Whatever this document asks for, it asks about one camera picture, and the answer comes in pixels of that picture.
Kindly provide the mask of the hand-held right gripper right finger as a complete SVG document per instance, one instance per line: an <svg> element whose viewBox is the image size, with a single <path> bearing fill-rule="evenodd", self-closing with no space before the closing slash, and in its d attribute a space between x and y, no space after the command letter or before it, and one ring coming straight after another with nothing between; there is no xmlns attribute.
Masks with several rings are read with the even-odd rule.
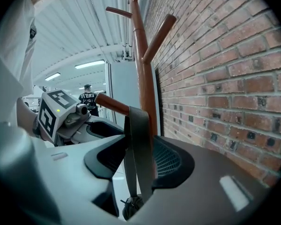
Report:
<svg viewBox="0 0 281 225"><path fill-rule="evenodd" d="M239 225L269 193L252 175L223 154L156 136L177 168L156 179L153 193L129 220L134 225Z"/></svg>

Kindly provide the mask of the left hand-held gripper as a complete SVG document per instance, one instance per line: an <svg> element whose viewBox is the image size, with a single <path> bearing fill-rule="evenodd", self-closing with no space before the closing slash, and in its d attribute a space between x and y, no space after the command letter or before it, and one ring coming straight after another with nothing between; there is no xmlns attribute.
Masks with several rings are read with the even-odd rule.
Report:
<svg viewBox="0 0 281 225"><path fill-rule="evenodd" d="M78 135L84 124L86 141L124 134L124 130L110 120L90 117L87 106L64 90L42 94L37 119L54 146L83 143Z"/></svg>

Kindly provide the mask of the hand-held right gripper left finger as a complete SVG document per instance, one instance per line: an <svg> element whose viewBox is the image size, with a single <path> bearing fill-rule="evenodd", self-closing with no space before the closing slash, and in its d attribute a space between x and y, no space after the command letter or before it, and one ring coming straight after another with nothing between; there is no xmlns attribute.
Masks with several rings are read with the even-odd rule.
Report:
<svg viewBox="0 0 281 225"><path fill-rule="evenodd" d="M87 152L119 139L47 148L23 129L0 123L0 182L37 224L121 225L122 220L93 203L109 182L95 177L83 162Z"/></svg>

